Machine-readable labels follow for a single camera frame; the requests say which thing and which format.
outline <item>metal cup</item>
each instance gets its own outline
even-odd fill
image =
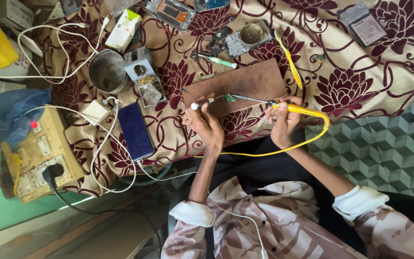
[[[100,51],[92,58],[89,77],[98,90],[108,94],[121,94],[133,86],[124,70],[124,59],[111,49]]]
[[[246,47],[254,47],[263,38],[263,29],[258,24],[247,24],[239,33],[239,39]]]

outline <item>blue smartphone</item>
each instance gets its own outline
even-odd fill
[[[138,103],[132,103],[119,110],[118,120],[133,161],[145,158],[154,152],[150,134],[146,128]]]

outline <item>black plug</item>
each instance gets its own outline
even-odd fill
[[[61,164],[50,165],[42,172],[44,181],[46,181],[51,190],[57,189],[55,178],[62,176],[63,172],[63,166]]]

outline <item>blue plastic bag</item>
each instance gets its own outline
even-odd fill
[[[27,111],[51,102],[51,90],[19,89],[0,94],[0,142],[6,141],[11,150],[17,150],[28,131],[31,122],[38,121],[44,109]]]

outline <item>white wire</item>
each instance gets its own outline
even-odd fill
[[[141,164],[140,160],[137,160],[137,164],[140,166],[140,168],[142,169],[142,171],[143,171],[146,175],[148,175],[151,179],[156,180],[156,181],[160,181],[160,182],[162,182],[162,181],[167,181],[167,180],[170,180],[170,179],[174,179],[174,178],[177,178],[177,177],[182,177],[182,176],[185,176],[185,175],[190,175],[190,174],[197,173],[197,171],[196,171],[196,172],[191,172],[191,173],[187,173],[187,174],[180,175],[180,176],[175,176],[175,177],[171,177],[171,178],[167,178],[167,179],[159,180],[159,179],[156,179],[156,178],[152,177],[151,175],[149,175],[149,174],[145,171],[145,169],[143,169],[143,165]]]
[[[253,220],[253,218],[251,218],[251,217],[247,217],[247,216],[242,216],[242,215],[237,215],[237,214],[234,214],[234,213],[232,213],[232,212],[229,212],[229,211],[227,211],[227,210],[225,210],[225,209],[222,209],[222,207],[220,207],[220,206],[218,206],[217,205],[217,203],[210,197],[210,200],[215,204],[215,207],[217,207],[218,209],[221,209],[222,211],[224,211],[224,212],[226,212],[226,213],[229,213],[229,214],[231,214],[231,215],[234,215],[234,216],[238,216],[238,217],[241,217],[241,218],[248,218],[248,219],[250,219],[250,220],[252,220],[253,221],[253,223],[255,224],[255,227],[257,228],[257,233],[258,233],[258,239],[260,240],[260,245],[261,245],[261,257],[263,258],[263,259],[267,259],[268,258],[268,254],[267,254],[267,252],[266,252],[266,250],[265,250],[265,247],[263,246],[263,241],[261,241],[261,235],[260,235],[260,230],[258,229],[258,225],[257,225],[257,223],[256,223],[256,221],[255,220]]]
[[[114,99],[115,100],[115,105],[117,105],[118,103],[119,103],[119,100],[117,99],[117,98],[115,98],[115,97],[108,97],[107,98],[107,100],[108,99]],[[106,186],[103,186],[103,185],[101,185],[101,183],[99,183],[98,182],[98,180],[97,180],[97,177],[96,177],[96,175],[95,175],[95,172],[93,171],[93,162],[95,161],[95,158],[97,157],[97,154],[98,154],[98,152],[99,152],[99,150],[102,148],[102,146],[105,144],[105,141],[106,141],[106,139],[109,137],[109,136],[111,136],[126,152],[127,152],[127,154],[129,155],[129,157],[130,157],[130,159],[132,159],[132,157],[130,156],[130,153],[129,153],[129,150],[127,149],[127,147],[125,147],[124,146],[124,144],[122,144],[120,141],[119,141],[119,139],[118,138],[116,138],[113,134],[111,134],[111,131],[113,130],[113,128],[114,128],[114,126],[115,126],[115,123],[116,123],[116,120],[117,120],[117,118],[118,118],[118,111],[119,111],[119,109],[117,109],[116,110],[116,116],[115,116],[115,120],[113,121],[113,124],[112,124],[112,126],[111,126],[111,129],[110,130],[107,130],[104,126],[102,126],[101,124],[99,124],[97,121],[95,121],[94,119],[92,119],[92,118],[90,118],[89,116],[87,116],[87,115],[85,115],[85,114],[83,114],[83,113],[81,113],[81,112],[78,112],[78,111],[75,111],[75,110],[73,110],[73,109],[70,109],[70,108],[66,108],[66,107],[63,107],[63,106],[40,106],[40,107],[36,107],[36,108],[33,108],[33,109],[31,109],[31,110],[29,110],[29,111],[27,111],[25,114],[27,114],[27,113],[29,113],[29,112],[32,112],[32,111],[34,111],[34,110],[37,110],[37,109],[43,109],[43,108],[60,108],[60,109],[65,109],[65,110],[68,110],[68,111],[71,111],[71,112],[75,112],[75,113],[77,113],[77,114],[79,114],[79,115],[81,115],[81,116],[83,116],[83,118],[87,118],[87,119],[89,119],[89,120],[92,120],[92,121],[94,121],[94,122],[96,122],[97,123],[97,125],[99,126],[99,127],[101,127],[104,131],[106,131],[108,134],[106,135],[106,137],[104,138],[104,140],[103,140],[103,142],[102,142],[102,144],[100,144],[100,146],[98,147],[98,149],[97,149],[97,152],[95,153],[95,155],[94,155],[94,158],[92,159],[92,162],[91,162],[91,174],[92,174],[92,177],[93,177],[93,179],[95,180],[95,182],[100,186],[100,187],[102,187],[103,189],[105,189],[105,190],[107,190],[107,191],[109,191],[109,192],[113,192],[113,193],[122,193],[122,192],[125,192],[125,191],[127,191],[127,190],[129,190],[130,189],[130,187],[132,187],[132,185],[133,185],[133,183],[135,182],[135,178],[137,177],[137,168],[135,167],[135,161],[133,161],[133,163],[132,163],[132,165],[133,165],[133,180],[132,180],[132,183],[129,185],[129,187],[127,187],[126,189],[124,189],[124,190],[120,190],[120,191],[114,191],[114,190],[111,190],[111,189],[109,189],[109,188],[107,188]],[[140,164],[140,161],[138,161],[137,162],[138,163],[138,165],[140,166],[140,168],[142,169],[142,171],[147,175],[147,176],[149,176],[149,177],[151,177],[152,179],[155,179],[155,178],[153,178],[151,175],[149,175],[143,168],[142,168],[142,166],[141,166],[141,164]],[[170,179],[174,179],[174,178],[177,178],[177,177],[182,177],[182,176],[185,176],[185,175],[190,175],[190,174],[194,174],[194,173],[196,173],[196,172],[191,172],[191,173],[187,173],[187,174],[183,174],[183,175],[179,175],[179,176],[176,176],[176,177],[171,177],[171,178],[167,178],[167,179],[164,179],[164,180],[158,180],[158,179],[155,179],[156,181],[166,181],[166,180],[170,180]]]
[[[73,76],[81,67],[83,67],[87,62],[89,62],[89,60],[96,53],[98,53],[97,48],[98,48],[98,46],[100,44],[100,37],[102,36],[102,33],[103,33],[104,29],[105,29],[106,24],[108,24],[108,21],[109,21],[109,18],[108,17],[106,17],[105,20],[103,21],[103,25],[102,25],[102,28],[100,30],[100,34],[98,35],[97,45],[95,46],[95,48],[90,43],[89,39],[87,39],[87,37],[85,37],[84,35],[79,34],[79,33],[73,33],[73,32],[69,32],[69,31],[65,31],[65,30],[62,30],[61,29],[62,27],[71,26],[71,25],[75,25],[75,26],[79,26],[79,27],[82,27],[82,28],[86,28],[86,26],[89,26],[89,25],[88,24],[85,24],[85,23],[79,23],[79,24],[74,24],[74,23],[62,24],[58,28],[57,27],[50,26],[50,25],[39,25],[39,26],[34,26],[32,28],[29,28],[29,29],[26,29],[26,30],[22,31],[18,35],[18,37],[17,37],[18,46],[19,46],[20,50],[22,51],[22,53],[25,55],[25,57],[28,59],[28,61],[33,65],[34,69],[38,72],[39,76],[0,76],[0,78],[43,78],[44,80],[46,80],[46,81],[48,81],[48,82],[50,82],[52,84],[61,84],[61,83],[63,83],[66,78]],[[22,47],[22,44],[20,42],[20,38],[22,37],[22,35],[24,33],[26,33],[27,31],[30,31],[30,30],[33,30],[33,29],[37,29],[37,28],[42,28],[42,27],[47,27],[47,28],[52,28],[52,29],[56,29],[57,30],[57,40],[58,40],[58,43],[60,44],[60,47],[62,48],[63,52],[65,52],[65,55],[66,55],[66,58],[67,58],[67,65],[66,65],[66,68],[65,68],[65,74],[68,73],[70,59],[69,59],[69,55],[68,55],[65,47],[63,46],[62,42],[60,41],[60,35],[59,35],[59,32],[60,31],[61,32],[64,32],[64,33],[67,33],[67,34],[78,35],[78,36],[83,37],[87,41],[87,43],[89,43],[89,46],[92,48],[92,50],[93,50],[92,54],[81,65],[79,65],[76,68],[76,70],[73,71],[70,75],[65,75],[63,77],[43,76],[41,74],[41,72],[38,70],[38,68],[35,66],[35,64],[33,63],[33,61],[28,57],[28,55],[26,54],[26,52],[25,52],[25,50]],[[60,82],[53,82],[53,81],[48,80],[47,78],[55,78],[55,79],[62,79],[62,80]]]

